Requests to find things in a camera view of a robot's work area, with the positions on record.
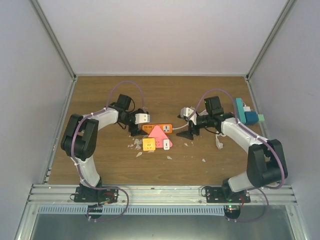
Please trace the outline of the yellow cube adapter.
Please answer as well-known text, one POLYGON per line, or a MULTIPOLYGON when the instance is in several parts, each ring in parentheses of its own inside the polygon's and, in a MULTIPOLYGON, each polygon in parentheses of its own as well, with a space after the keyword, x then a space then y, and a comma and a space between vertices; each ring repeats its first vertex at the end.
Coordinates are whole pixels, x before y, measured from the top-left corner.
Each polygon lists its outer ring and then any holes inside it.
POLYGON ((143 151, 154 151, 156 149, 156 141, 155 138, 143 138, 142 139, 142 148, 143 151))

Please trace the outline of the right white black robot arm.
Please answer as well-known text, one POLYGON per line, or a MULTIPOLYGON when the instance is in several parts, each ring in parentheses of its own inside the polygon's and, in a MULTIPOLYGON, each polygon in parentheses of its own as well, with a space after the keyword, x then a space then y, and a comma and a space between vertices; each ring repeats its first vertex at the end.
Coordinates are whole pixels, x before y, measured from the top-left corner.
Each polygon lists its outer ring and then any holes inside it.
POLYGON ((204 99, 206 114, 184 107, 179 118, 188 123, 188 129, 177 133, 178 137, 193 140, 201 129, 215 128, 218 133, 235 141, 247 153, 246 171, 225 179, 221 196, 228 203, 234 202, 246 190, 265 187, 275 182, 279 187, 288 177, 282 143, 277 139, 262 137, 242 124, 232 112, 224 112, 218 96, 204 99))

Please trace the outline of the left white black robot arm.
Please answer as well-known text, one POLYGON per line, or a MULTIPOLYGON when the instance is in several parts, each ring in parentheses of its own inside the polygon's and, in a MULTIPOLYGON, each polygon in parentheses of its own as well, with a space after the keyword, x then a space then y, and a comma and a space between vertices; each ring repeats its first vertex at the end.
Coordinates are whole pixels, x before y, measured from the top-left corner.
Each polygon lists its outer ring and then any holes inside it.
POLYGON ((72 159, 80 184, 87 187, 85 195, 92 202, 98 202, 103 197, 102 179, 94 162, 98 131, 118 124, 128 129, 131 136, 146 134, 139 125, 149 123, 151 117, 143 108, 129 111, 132 101, 131 97, 120 94, 116 102, 101 110, 86 115, 72 114, 68 120, 60 147, 72 159))

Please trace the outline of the pink triangular socket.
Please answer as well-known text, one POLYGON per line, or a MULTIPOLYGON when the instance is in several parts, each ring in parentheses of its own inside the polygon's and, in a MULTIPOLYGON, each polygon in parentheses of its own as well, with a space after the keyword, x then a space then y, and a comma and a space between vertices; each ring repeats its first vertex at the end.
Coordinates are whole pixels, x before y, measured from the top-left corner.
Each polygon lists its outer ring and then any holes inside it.
MULTIPOLYGON (((146 138, 155 138, 156 149, 163 149, 163 140, 169 139, 167 134, 165 134, 159 126, 155 126, 154 129, 146 138)), ((170 148, 173 146, 173 143, 170 140, 170 148)))

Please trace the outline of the white plug adapter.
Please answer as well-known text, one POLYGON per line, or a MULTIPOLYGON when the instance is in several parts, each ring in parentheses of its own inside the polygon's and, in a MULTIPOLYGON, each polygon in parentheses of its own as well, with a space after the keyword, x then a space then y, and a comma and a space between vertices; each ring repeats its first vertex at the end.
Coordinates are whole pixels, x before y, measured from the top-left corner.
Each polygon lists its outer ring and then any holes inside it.
POLYGON ((170 140, 169 139, 164 139, 163 140, 163 149, 165 151, 168 151, 171 147, 171 144, 170 144, 170 140))

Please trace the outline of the orange power strip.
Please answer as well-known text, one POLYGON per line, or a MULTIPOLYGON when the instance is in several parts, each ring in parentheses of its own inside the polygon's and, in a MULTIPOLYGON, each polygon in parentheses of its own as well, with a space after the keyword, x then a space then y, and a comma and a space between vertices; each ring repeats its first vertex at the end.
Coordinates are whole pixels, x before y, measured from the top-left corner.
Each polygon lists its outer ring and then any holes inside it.
POLYGON ((152 130, 155 128, 155 126, 159 126, 165 134, 171 134, 173 132, 173 126, 172 124, 169 124, 169 123, 168 124, 144 124, 142 126, 142 130, 147 134, 150 134, 152 130))

